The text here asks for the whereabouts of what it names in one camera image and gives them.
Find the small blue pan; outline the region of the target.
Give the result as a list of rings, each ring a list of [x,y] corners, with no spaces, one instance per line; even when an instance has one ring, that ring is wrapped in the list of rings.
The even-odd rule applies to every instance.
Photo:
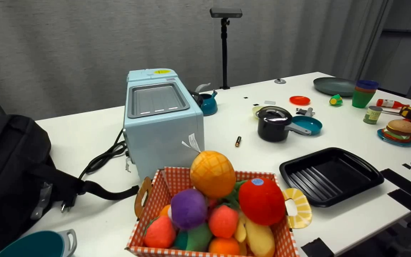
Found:
[[[296,116],[293,119],[294,132],[304,136],[319,136],[323,129],[323,123],[314,117]]]

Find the teal pot bottom left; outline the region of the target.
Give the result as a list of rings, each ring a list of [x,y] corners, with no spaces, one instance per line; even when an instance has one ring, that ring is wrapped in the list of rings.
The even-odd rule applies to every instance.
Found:
[[[0,251],[0,257],[72,257],[77,249],[73,229],[43,230],[25,236]]]

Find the small teal kettle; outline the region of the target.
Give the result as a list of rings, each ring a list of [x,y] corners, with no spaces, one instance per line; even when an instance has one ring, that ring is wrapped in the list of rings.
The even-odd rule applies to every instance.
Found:
[[[206,87],[209,87],[209,83],[197,86],[196,90],[192,93],[192,96],[202,109],[204,116],[213,116],[219,110],[216,102],[217,92],[213,90],[212,93],[204,93]]]

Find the small battery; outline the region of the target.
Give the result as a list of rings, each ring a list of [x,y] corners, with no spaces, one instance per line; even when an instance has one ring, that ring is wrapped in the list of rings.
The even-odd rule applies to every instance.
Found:
[[[237,139],[236,139],[236,143],[234,143],[234,147],[240,147],[242,146],[242,140],[243,140],[243,137],[242,136],[239,136]]]

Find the light blue toaster appliance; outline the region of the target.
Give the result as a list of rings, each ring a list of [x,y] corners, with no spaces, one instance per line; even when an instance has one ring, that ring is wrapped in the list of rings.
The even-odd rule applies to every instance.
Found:
[[[127,74],[125,139],[140,177],[189,167],[204,149],[204,114],[172,69]]]

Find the orange plush pineapple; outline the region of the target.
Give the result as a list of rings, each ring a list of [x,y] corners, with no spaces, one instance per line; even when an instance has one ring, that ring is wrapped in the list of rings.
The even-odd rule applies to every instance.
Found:
[[[210,199],[227,197],[236,184],[232,162],[222,153],[202,152],[190,167],[192,184]]]

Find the purple plush fruit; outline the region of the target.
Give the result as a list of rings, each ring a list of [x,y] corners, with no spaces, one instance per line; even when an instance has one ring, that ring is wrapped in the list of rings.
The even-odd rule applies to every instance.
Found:
[[[207,203],[204,196],[187,189],[177,193],[172,200],[172,220],[182,230],[190,230],[203,224],[207,219]]]

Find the red checkered fruit basket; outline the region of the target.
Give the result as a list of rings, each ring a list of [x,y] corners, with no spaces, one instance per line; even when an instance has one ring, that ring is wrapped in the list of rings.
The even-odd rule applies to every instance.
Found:
[[[236,172],[237,180],[269,179],[276,182],[273,173],[262,172]],[[147,247],[143,243],[146,227],[159,217],[162,209],[170,204],[174,194],[190,189],[190,170],[187,167],[167,167],[156,172],[153,179],[146,179],[135,200],[135,213],[137,217],[132,237],[126,250],[137,257],[252,257],[252,256],[226,256],[206,251],[190,251],[176,249]],[[272,226],[276,240],[274,257],[300,257],[294,236],[287,221]]]

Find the red plush tomato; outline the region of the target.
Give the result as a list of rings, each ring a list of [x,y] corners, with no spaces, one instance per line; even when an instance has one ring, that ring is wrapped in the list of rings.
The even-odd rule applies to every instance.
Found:
[[[242,211],[254,223],[273,226],[286,217],[286,199],[269,179],[252,179],[239,192]]]

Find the red plastic disc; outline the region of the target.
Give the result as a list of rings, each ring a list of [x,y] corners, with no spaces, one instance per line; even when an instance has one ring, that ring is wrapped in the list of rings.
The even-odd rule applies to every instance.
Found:
[[[307,96],[292,96],[290,103],[293,103],[296,106],[309,106],[311,103],[311,100]]]

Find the grey tape piece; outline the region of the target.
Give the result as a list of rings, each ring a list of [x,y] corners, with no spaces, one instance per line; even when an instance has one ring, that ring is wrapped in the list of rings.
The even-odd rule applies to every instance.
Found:
[[[311,107],[309,107],[309,109],[296,109],[296,114],[313,117],[316,113]]]

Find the plush pineapple slice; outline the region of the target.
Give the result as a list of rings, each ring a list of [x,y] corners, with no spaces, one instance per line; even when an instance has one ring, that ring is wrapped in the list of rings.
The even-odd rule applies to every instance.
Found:
[[[287,189],[283,192],[283,194],[284,199],[292,201],[296,207],[296,213],[287,216],[289,226],[292,229],[309,227],[313,220],[313,211],[304,193],[299,189]]]

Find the black grill tray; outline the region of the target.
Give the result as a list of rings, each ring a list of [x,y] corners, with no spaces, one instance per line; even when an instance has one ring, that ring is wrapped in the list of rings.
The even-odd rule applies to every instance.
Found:
[[[381,173],[364,159],[329,147],[280,164],[289,187],[299,189],[314,207],[330,207],[380,186]]]

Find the green yellow toy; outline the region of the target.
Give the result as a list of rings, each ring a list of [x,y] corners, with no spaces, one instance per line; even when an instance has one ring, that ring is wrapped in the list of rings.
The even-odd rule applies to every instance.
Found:
[[[340,107],[343,104],[343,97],[340,94],[334,94],[331,99],[330,99],[330,104],[333,107]]]

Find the stacked colourful cups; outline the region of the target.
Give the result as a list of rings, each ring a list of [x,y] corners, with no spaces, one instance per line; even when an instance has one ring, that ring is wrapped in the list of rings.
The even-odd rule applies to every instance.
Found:
[[[377,89],[379,83],[374,80],[359,80],[354,87],[353,106],[364,109],[376,94]]]

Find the small green can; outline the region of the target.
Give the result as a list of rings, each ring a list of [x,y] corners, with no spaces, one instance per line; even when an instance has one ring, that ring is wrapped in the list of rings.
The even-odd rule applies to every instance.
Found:
[[[380,119],[380,114],[383,113],[383,109],[379,106],[370,106],[367,109],[367,113],[364,114],[364,123],[367,124],[376,124]]]

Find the red ketchup bottle toy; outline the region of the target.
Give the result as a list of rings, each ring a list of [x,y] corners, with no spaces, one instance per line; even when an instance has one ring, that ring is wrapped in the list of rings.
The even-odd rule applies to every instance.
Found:
[[[377,106],[379,107],[383,107],[383,109],[403,109],[406,107],[407,104],[401,103],[401,102],[397,102],[397,100],[389,100],[389,99],[379,99],[377,100]]]

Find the toy burger on plate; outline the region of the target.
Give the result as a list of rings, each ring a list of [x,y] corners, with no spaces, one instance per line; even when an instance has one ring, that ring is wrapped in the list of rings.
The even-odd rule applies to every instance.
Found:
[[[384,129],[377,132],[377,136],[391,144],[410,147],[411,146],[411,122],[391,120]]]

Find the black backpack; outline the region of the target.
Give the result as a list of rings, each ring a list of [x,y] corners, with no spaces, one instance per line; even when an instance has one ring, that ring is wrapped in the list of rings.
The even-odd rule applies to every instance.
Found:
[[[30,117],[0,116],[0,251],[32,229],[55,203],[72,209],[76,197],[92,193],[123,200],[137,186],[112,193],[56,169],[49,134]]]

